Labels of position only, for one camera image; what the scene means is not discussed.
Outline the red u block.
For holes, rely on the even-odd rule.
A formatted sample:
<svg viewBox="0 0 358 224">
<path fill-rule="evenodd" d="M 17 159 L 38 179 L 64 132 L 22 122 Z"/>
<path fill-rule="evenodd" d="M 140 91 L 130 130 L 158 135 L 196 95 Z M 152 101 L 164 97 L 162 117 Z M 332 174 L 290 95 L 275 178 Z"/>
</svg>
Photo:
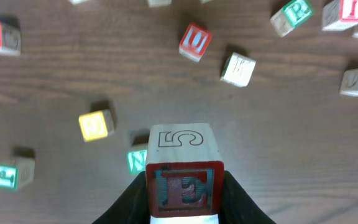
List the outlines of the red u block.
<svg viewBox="0 0 358 224">
<path fill-rule="evenodd" d="M 195 23 L 189 24 L 179 44 L 179 53 L 199 62 L 212 39 L 212 33 Z"/>
<path fill-rule="evenodd" d="M 210 1 L 212 1 L 212 0 L 200 0 L 200 3 L 204 4 L 204 3 L 207 3 L 207 2 L 210 2 Z"/>
</svg>

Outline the yellow O wooden block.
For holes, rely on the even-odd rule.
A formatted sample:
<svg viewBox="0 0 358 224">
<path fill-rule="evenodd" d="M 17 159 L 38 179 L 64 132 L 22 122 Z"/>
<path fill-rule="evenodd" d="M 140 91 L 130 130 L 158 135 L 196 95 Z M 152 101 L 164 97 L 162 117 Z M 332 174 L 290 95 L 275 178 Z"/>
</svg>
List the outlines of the yellow O wooden block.
<svg viewBox="0 0 358 224">
<path fill-rule="evenodd" d="M 149 7 L 162 7 L 169 6 L 172 3 L 172 0 L 147 0 Z"/>
</svg>

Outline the green N wooden block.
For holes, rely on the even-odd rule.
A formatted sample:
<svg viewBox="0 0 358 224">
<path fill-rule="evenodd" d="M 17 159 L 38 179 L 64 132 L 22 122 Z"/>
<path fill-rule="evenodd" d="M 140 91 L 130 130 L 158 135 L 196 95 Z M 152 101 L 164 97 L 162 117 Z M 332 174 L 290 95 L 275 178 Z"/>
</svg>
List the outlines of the green N wooden block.
<svg viewBox="0 0 358 224">
<path fill-rule="evenodd" d="M 145 171 L 148 144 L 133 145 L 127 153 L 127 165 L 130 175 L 138 175 Z"/>
</svg>

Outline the green R wooden block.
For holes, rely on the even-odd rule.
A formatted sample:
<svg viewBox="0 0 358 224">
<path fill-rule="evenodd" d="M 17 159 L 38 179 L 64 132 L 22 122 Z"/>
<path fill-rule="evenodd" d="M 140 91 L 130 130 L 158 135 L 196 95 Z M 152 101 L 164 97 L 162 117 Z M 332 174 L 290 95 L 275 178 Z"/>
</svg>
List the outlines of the green R wooden block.
<svg viewBox="0 0 358 224">
<path fill-rule="evenodd" d="M 284 37 L 314 14 L 308 0 L 291 0 L 278 10 L 270 22 L 280 37 Z"/>
</svg>

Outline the red U block lower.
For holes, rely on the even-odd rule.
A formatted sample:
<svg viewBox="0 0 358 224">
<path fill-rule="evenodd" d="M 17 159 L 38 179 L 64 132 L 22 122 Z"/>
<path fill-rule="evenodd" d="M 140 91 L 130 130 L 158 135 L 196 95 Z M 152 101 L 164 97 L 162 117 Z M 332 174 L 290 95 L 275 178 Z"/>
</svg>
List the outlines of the red U block lower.
<svg viewBox="0 0 358 224">
<path fill-rule="evenodd" d="M 199 62 L 212 39 L 212 33 L 195 23 L 189 24 L 179 44 L 179 53 Z"/>
</svg>

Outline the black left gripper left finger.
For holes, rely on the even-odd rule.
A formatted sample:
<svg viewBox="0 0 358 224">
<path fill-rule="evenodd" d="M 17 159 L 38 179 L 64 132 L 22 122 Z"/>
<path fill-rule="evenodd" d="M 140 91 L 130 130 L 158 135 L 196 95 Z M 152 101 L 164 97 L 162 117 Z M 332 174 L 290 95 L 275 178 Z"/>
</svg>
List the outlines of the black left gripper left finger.
<svg viewBox="0 0 358 224">
<path fill-rule="evenodd" d="M 92 224 L 150 224 L 145 171 Z"/>
</svg>

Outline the red A wooden block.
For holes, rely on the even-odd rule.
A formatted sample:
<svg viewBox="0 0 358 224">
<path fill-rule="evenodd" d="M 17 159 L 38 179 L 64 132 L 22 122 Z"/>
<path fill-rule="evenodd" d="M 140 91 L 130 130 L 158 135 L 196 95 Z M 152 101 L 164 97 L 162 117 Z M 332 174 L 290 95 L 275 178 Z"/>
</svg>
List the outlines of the red A wooden block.
<svg viewBox="0 0 358 224">
<path fill-rule="evenodd" d="M 18 28 L 0 22 L 0 55 L 21 54 L 21 32 Z"/>
</svg>

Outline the red X wooden block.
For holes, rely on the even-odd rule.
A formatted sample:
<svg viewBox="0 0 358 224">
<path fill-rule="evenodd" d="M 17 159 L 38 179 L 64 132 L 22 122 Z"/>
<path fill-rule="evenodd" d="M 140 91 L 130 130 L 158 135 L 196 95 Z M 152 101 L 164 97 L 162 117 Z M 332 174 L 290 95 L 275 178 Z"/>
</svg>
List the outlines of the red X wooden block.
<svg viewBox="0 0 358 224">
<path fill-rule="evenodd" d="M 86 2 L 87 0 L 68 0 L 71 4 L 77 5 L 83 2 Z"/>
</svg>

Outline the green J wooden block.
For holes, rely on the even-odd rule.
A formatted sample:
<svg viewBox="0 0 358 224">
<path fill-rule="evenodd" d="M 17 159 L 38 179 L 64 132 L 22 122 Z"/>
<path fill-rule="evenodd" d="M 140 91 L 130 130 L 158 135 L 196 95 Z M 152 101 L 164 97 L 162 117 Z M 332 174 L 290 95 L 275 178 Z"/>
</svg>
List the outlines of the green J wooden block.
<svg viewBox="0 0 358 224">
<path fill-rule="evenodd" d="M 17 191 L 34 181 L 35 159 L 13 157 L 0 163 L 0 189 Z"/>
</svg>

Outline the red U block upper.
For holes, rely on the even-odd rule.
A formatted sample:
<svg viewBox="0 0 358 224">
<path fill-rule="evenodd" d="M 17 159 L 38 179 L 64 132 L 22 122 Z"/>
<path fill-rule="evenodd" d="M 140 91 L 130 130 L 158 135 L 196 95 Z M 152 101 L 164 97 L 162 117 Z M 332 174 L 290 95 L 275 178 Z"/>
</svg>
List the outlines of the red U block upper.
<svg viewBox="0 0 358 224">
<path fill-rule="evenodd" d="M 207 2 L 210 2 L 210 1 L 212 1 L 212 0 L 200 0 L 200 3 L 204 4 L 204 3 L 207 3 Z"/>
</svg>

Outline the yellow G wooden block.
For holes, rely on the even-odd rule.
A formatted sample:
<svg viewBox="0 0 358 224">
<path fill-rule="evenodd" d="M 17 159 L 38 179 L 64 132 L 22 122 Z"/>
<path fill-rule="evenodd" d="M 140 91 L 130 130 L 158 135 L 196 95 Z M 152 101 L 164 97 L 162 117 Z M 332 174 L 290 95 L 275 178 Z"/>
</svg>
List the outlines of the yellow G wooden block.
<svg viewBox="0 0 358 224">
<path fill-rule="evenodd" d="M 80 115 L 78 121 L 84 142 L 106 138 L 115 130 L 114 120 L 109 110 Z"/>
</svg>

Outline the plain wood top block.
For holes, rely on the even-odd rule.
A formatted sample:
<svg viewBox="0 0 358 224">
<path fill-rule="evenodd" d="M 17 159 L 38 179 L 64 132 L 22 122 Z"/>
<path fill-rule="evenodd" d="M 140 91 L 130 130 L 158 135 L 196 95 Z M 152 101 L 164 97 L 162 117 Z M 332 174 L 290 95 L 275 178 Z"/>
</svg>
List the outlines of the plain wood top block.
<svg viewBox="0 0 358 224">
<path fill-rule="evenodd" d="M 256 66 L 256 61 L 233 52 L 226 60 L 220 80 L 237 87 L 245 87 Z"/>
</svg>

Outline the red E wooden block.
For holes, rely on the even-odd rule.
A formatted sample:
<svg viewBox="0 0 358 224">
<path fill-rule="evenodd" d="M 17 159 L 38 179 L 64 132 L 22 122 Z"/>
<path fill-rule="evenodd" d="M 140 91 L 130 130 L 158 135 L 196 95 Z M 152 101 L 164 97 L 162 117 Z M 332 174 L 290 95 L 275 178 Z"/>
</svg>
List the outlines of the red E wooden block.
<svg viewBox="0 0 358 224">
<path fill-rule="evenodd" d="M 145 167 L 155 218 L 219 213 L 224 162 L 208 123 L 152 126 Z"/>
</svg>

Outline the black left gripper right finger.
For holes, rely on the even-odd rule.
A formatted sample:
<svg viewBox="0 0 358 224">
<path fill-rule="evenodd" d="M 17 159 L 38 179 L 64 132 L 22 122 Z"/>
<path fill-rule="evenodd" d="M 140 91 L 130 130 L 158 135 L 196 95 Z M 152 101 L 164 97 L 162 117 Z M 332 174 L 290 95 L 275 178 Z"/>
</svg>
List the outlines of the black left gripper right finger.
<svg viewBox="0 0 358 224">
<path fill-rule="evenodd" d="M 224 172 L 219 224 L 275 224 L 229 171 Z"/>
</svg>

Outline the red I block lower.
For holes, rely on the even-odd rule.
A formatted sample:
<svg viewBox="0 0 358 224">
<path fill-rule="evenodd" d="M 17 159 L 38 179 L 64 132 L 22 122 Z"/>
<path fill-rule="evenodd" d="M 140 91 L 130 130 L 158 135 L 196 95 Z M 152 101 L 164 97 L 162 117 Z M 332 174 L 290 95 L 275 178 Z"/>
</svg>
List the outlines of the red I block lower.
<svg viewBox="0 0 358 224">
<path fill-rule="evenodd" d="M 333 0 L 323 7 L 323 31 L 343 31 L 356 25 L 358 0 Z"/>
</svg>

